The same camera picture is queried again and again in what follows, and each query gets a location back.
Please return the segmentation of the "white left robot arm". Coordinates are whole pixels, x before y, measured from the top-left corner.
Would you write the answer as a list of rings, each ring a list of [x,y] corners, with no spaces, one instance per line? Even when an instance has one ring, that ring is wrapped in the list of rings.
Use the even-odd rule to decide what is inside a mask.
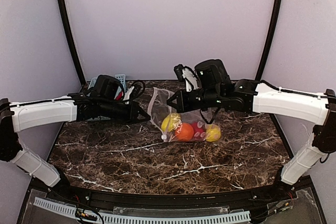
[[[18,132],[99,117],[126,125],[147,122],[150,116],[136,101],[144,92],[142,80],[134,81],[126,90],[117,78],[101,74],[94,86],[59,98],[23,103],[1,99],[1,160],[15,164],[48,187],[67,186],[64,173],[21,143]]]

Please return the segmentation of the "yellow oblong fruit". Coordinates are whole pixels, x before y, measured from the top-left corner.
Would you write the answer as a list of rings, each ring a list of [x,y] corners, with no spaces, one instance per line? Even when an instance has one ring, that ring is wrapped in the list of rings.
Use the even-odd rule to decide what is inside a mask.
[[[161,130],[163,132],[172,132],[181,125],[181,116],[178,113],[169,114],[161,124]]]

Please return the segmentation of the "red fruit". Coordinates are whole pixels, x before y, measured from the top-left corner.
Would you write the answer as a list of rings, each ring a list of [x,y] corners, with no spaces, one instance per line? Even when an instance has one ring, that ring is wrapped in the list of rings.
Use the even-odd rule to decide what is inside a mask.
[[[205,130],[205,124],[201,121],[193,122],[191,124],[193,130],[194,130],[194,139],[202,139],[206,136],[206,130]]]

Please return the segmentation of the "clear zip top bag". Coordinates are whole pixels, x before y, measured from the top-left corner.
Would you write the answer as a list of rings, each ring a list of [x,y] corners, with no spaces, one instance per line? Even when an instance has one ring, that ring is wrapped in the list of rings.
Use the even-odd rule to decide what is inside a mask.
[[[151,116],[150,122],[160,130],[161,132],[161,139],[164,142],[204,142],[206,141],[205,138],[202,139],[194,139],[192,138],[190,141],[178,141],[175,137],[175,130],[172,132],[163,132],[161,130],[161,124],[163,120],[171,113],[177,113],[174,111],[170,106],[166,104],[166,101],[168,98],[170,98],[173,95],[172,91],[166,90],[166,89],[160,89],[160,88],[153,88],[153,95],[151,97],[151,100],[148,104],[148,115]],[[185,113],[178,113],[181,116],[182,123],[188,123],[192,124],[193,122],[201,121],[205,125],[205,130],[207,125],[209,125],[214,113],[211,111],[211,109],[207,109],[206,111],[191,111],[191,112],[185,112]]]

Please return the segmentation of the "orange fruit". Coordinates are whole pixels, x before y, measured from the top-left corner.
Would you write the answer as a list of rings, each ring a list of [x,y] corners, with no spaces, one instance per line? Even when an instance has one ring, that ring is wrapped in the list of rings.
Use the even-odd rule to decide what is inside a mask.
[[[178,141],[190,141],[194,136],[194,129],[188,123],[182,123],[175,130],[175,137]]]

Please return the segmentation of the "red chili pepper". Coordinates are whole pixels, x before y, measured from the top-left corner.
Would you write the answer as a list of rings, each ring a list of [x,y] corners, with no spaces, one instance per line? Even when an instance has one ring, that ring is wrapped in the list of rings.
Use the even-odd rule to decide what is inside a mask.
[[[119,101],[123,99],[123,92],[121,91],[116,97],[115,100]]]

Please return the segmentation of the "yellow round fruit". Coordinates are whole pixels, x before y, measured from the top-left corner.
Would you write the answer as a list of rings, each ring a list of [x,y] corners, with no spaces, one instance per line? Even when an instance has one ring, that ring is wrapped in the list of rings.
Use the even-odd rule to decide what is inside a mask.
[[[215,142],[221,138],[221,128],[215,124],[209,124],[206,127],[206,141]]]

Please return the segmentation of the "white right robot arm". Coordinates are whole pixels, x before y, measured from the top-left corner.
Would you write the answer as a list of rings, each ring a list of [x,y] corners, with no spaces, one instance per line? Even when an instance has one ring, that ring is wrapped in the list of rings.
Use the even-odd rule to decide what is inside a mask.
[[[195,110],[268,113],[314,123],[309,140],[280,170],[282,184],[294,185],[317,161],[335,152],[335,92],[302,92],[276,87],[265,80],[231,81],[223,62],[210,59],[193,69],[179,64],[174,72],[185,89],[176,91],[167,105],[178,113]]]

